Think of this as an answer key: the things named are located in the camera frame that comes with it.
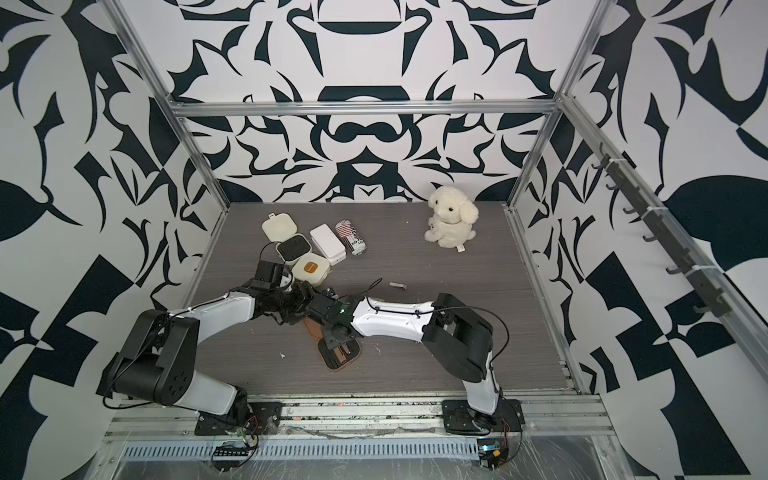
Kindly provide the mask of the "brown nail clipper case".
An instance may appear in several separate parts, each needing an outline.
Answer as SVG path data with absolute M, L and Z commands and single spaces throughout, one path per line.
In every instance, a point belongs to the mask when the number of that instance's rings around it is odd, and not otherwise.
M 305 318 L 303 323 L 308 334 L 314 339 L 316 349 L 328 370 L 340 371 L 359 358 L 361 346 L 356 339 L 331 349 L 327 346 L 322 328 L 318 323 L 309 318 Z

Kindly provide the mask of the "cream nail clipper case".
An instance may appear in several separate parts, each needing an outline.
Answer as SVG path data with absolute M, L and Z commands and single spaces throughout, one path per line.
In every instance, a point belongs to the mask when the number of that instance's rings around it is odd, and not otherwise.
M 296 281 L 306 281 L 313 287 L 318 287 L 331 272 L 331 264 L 325 257 L 310 252 L 297 260 L 291 272 Z

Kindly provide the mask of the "brown nail file tool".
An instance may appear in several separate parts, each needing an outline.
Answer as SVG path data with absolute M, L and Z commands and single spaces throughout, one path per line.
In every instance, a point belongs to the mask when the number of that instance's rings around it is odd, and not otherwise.
M 340 365 L 343 365 L 343 364 L 346 362 L 346 354 L 345 354 L 345 351 L 344 351 L 342 348 L 340 348 L 340 347 L 337 347 L 337 348 L 335 348 L 335 349 L 333 350 L 333 352 L 334 352 L 334 354 L 335 354 L 335 356 L 336 356 L 336 358 L 337 358 L 337 360 L 338 360 L 339 364 L 340 364 Z

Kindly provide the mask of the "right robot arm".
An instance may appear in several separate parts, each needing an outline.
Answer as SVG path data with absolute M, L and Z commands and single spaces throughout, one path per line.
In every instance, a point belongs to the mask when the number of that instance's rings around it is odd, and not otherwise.
M 327 338 L 391 337 L 424 346 L 445 371 L 462 381 L 468 408 L 489 419 L 499 411 L 501 389 L 493 372 L 494 330 L 476 309 L 450 294 L 424 303 L 393 303 L 366 295 L 317 295 L 307 317 Z

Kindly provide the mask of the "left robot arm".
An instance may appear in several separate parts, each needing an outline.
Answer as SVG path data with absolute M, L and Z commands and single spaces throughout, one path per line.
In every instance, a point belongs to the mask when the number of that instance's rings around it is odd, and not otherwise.
M 281 264 L 261 261 L 253 278 L 215 299 L 175 311 L 146 310 L 112 359 L 100 394 L 105 400 L 121 394 L 212 414 L 239 425 L 247 416 L 247 394 L 196 370 L 199 344 L 262 316 L 298 322 L 314 294 L 308 282 L 285 278 Z

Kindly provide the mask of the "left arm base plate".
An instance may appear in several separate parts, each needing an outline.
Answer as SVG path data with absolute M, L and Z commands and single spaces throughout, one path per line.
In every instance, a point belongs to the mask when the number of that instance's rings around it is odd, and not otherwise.
M 278 401 L 236 402 L 223 415 L 201 412 L 194 429 L 196 436 L 208 437 L 228 433 L 262 435 L 275 433 L 281 423 L 284 404 Z

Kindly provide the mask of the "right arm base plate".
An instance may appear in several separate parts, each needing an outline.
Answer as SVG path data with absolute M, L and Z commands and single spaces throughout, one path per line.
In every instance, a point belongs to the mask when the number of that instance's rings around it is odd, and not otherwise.
M 492 414 L 471 409 L 466 400 L 441 402 L 443 426 L 447 433 L 464 436 L 487 436 L 495 433 L 518 433 L 525 418 L 518 400 L 501 397 Z

